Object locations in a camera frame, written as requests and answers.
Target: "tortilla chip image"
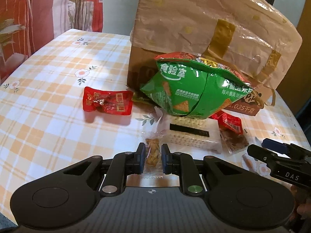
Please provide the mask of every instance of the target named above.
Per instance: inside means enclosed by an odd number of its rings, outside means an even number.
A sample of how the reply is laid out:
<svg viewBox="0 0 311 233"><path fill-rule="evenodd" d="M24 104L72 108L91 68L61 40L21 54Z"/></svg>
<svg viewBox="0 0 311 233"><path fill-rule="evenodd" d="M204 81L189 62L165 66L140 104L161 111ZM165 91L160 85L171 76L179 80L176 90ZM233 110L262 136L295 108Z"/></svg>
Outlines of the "tortilla chip image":
<svg viewBox="0 0 311 233"><path fill-rule="evenodd" d="M176 104L173 106L174 109L183 111L183 112L189 112L189 104L188 101L181 102L180 104Z"/></svg>
<svg viewBox="0 0 311 233"><path fill-rule="evenodd" d="M225 99L225 101L219 106L219 108L214 113L228 107L229 105L231 105L231 103L232 103L232 101L230 99L228 99L228 98Z"/></svg>
<svg viewBox="0 0 311 233"><path fill-rule="evenodd" d="M170 89L169 89L169 83L168 83L167 81L163 81L163 82L162 82L162 86L163 86L163 88L164 88L165 93L166 93L168 96L172 96L171 91L170 91Z"/></svg>

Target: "plaid tablecloth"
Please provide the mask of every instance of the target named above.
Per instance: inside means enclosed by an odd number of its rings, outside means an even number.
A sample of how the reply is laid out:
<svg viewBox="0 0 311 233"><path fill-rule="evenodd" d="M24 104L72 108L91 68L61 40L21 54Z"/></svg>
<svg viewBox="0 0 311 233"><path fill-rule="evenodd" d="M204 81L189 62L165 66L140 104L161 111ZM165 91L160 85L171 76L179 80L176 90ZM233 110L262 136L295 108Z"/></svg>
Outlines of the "plaid tablecloth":
<svg viewBox="0 0 311 233"><path fill-rule="evenodd" d="M135 104L131 116L85 113L85 86L101 90L125 90L131 44L128 36L71 29L26 60L0 87L0 212L15 221L10 211L12 193L26 182L72 163L102 155L135 151L142 132L155 131L154 109ZM276 106L265 107L255 117L232 112L242 119L250 143L269 137L310 149L295 117L277 94ZM171 151L202 159L203 149L170 145ZM217 157L262 176L264 163L241 151L227 150ZM137 176L130 185L146 185ZM176 185L167 177L154 185Z"/></svg>

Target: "red candy wrapper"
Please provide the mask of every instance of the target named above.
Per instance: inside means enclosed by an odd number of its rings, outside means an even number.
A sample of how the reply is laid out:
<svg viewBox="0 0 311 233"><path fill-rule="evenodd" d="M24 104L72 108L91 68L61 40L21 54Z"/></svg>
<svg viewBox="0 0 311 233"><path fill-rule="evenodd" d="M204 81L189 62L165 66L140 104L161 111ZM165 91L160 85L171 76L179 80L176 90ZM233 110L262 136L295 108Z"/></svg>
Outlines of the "red candy wrapper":
<svg viewBox="0 0 311 233"><path fill-rule="evenodd" d="M215 114L211 115L210 118L218 120L219 127L223 126L225 128L234 131L239 135L243 134L242 122L241 119L238 117L234 117L220 110Z"/></svg>
<svg viewBox="0 0 311 233"><path fill-rule="evenodd" d="M132 96L131 91L102 91L85 87L83 110L86 112L98 110L108 114L128 116L132 112Z"/></svg>

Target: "wall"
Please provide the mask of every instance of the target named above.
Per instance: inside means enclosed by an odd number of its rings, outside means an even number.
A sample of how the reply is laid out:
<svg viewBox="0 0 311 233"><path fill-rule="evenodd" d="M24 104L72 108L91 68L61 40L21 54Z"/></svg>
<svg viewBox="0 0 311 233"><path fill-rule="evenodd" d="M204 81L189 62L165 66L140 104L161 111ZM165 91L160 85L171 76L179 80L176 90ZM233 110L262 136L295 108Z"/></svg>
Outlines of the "wall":
<svg viewBox="0 0 311 233"><path fill-rule="evenodd" d="M130 35L138 0L103 0L103 32Z"/></svg>
<svg viewBox="0 0 311 233"><path fill-rule="evenodd" d="M274 0L273 6L297 27L305 0Z"/></svg>
<svg viewBox="0 0 311 233"><path fill-rule="evenodd" d="M277 88L290 110L295 115L311 97L311 0L306 0L297 26L302 37L301 48Z"/></svg>

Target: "human hand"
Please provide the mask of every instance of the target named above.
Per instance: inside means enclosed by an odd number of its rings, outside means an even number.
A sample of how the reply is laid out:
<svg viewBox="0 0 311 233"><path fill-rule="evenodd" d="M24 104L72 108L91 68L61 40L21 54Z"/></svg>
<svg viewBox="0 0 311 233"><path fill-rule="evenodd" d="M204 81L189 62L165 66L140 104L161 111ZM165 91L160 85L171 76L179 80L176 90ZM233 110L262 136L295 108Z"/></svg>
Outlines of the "human hand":
<svg viewBox="0 0 311 233"><path fill-rule="evenodd" d="M294 220L298 214L302 217L310 217L311 218L311 199L308 198L310 194L301 188L298 188L294 185L290 188L293 196L295 197L295 210L293 214L290 216L290 221Z"/></svg>

